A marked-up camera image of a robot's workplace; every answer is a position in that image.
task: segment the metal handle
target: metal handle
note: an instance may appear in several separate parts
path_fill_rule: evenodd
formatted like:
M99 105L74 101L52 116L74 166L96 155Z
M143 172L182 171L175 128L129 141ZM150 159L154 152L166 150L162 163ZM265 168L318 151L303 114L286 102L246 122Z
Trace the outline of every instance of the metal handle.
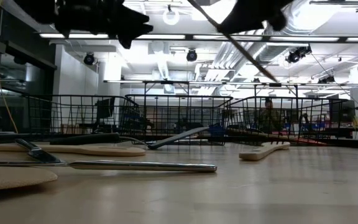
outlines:
M103 170L151 170L151 171L187 171L216 172L217 167L209 164L177 164L161 162L126 162L126 161L75 161L68 164L75 169Z

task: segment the wooden paddle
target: wooden paddle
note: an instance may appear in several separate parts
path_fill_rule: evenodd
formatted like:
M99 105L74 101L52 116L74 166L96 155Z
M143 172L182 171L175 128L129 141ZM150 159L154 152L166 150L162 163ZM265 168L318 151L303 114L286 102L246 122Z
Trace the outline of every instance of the wooden paddle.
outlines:
M240 152L240 159L246 161L258 161L265 158L270 153L279 149L288 149L290 147L289 142L266 142L262 143L262 147L253 149L249 152Z
M74 153L94 156L144 156L146 151L136 147L122 147L122 146L59 146L59 145L39 145L44 151L47 152L62 152ZM16 144L0 144L0 151L9 152L25 152L26 149Z
M227 130L235 132L235 133L252 134L252 135L256 135L256 136L264 136L264 137L282 139L284 141L295 141L295 142L302 142L302 143L307 143L307 144L317 144L319 146L327 146L328 145L327 143L310 140L310 139L304 139L304 138L293 138L293 137L289 137L289 136L279 136L279 135L275 135L275 134L258 133L256 131L247 131L247 130L241 130L241 129L236 129L236 128L228 128Z
M46 169L33 167L0 167L0 190L54 181L57 175Z

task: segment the wire basket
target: wire basket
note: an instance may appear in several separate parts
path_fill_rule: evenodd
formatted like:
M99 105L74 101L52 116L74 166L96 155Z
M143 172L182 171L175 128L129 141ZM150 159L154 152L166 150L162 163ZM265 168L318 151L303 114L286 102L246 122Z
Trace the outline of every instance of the wire basket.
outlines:
M139 105L122 96L24 97L30 134L45 138L93 133L131 135L133 126L128 126L129 119L140 115Z
M345 124L347 100L295 97L249 97L231 103L227 131L244 142L291 141L318 144L338 137Z
M135 118L143 129L138 138L156 141L185 131L208 127L175 144L216 144L213 136L224 136L226 108L232 100L229 96L181 96L181 95L126 95L139 105L140 117Z

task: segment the person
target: person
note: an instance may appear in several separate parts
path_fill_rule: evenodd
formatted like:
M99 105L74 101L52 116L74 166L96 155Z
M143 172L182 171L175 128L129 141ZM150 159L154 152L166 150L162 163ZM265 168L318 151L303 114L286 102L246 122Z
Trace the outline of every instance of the person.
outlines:
M267 134L271 134L274 131L282 131L280 113L273 108L273 102L270 98L265 99L265 107L262 114L260 115L259 131Z

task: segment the ceiling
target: ceiling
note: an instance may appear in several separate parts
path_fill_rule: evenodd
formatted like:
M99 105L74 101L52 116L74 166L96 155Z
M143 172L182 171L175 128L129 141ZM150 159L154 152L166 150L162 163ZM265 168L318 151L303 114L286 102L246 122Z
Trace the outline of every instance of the ceiling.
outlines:
M210 6L206 6L207 12L217 21L222 21L230 12L234 5L234 0L211 1ZM307 27L302 30L302 34L318 35L318 36L339 36L339 35L358 35L358 6L319 6L319 8L309 8L307 0L295 0L294 3L302 7L294 7L285 9L285 14L299 27ZM180 18L175 25L168 25L163 21L164 12L167 10L167 4L172 5L174 11L178 11ZM186 1L175 0L167 1L126 1L125 5L136 11L142 12L150 16L150 24L154 25L154 34L215 34L215 29L207 21L202 20L192 7ZM8 10L18 10L12 1L5 1L4 7ZM173 13L168 13L168 19L172 19ZM31 18L20 11L15 12L15 16L19 17L30 26L40 32L55 32L51 26L41 26L34 23ZM253 30L247 34L266 34L266 30ZM290 35L288 33L279 33L279 35ZM116 52L122 59L122 76L126 80L148 80L155 79L153 72L160 71L161 67L166 66L168 69L168 77L179 77L181 72L192 72L193 78L189 80L189 76L184 75L182 80L188 81L235 81L250 82L254 78L259 78L262 82L269 80L263 77L258 71L246 60L238 57L238 52L230 44L225 42L206 42L206 41L169 41L164 40L164 60L153 52L151 40L136 40L132 43L129 50L123 49L116 40L53 40L57 44L65 44L66 51L76 52L78 57L85 55L85 52L79 52L84 46L108 47L115 46ZM349 79L349 69L358 66L358 44L311 44L313 55L307 55L298 63L288 64L285 57L289 50L295 49L296 46L273 46L266 47L261 50L265 44L260 43L244 43L244 47L249 50L252 55L257 56L258 60L262 60L262 56L269 56L268 61L263 61L263 65L268 71L275 75L281 82L312 82L316 83L318 77L325 74L324 70L331 72L338 83L347 82ZM195 62L187 62L186 55L188 49L195 49L198 59ZM106 60L108 52L95 52L95 56L99 60ZM213 75L212 70L217 65L223 65L224 71L218 75ZM140 85L121 84L121 88L129 88L129 91L136 93L144 92L144 88ZM163 86L155 86L156 92L162 91ZM208 89L202 85L196 86L192 94L205 95L216 94L216 91L204 91L200 93L200 89ZM229 94L240 95L239 91L246 89L244 87L229 88Z

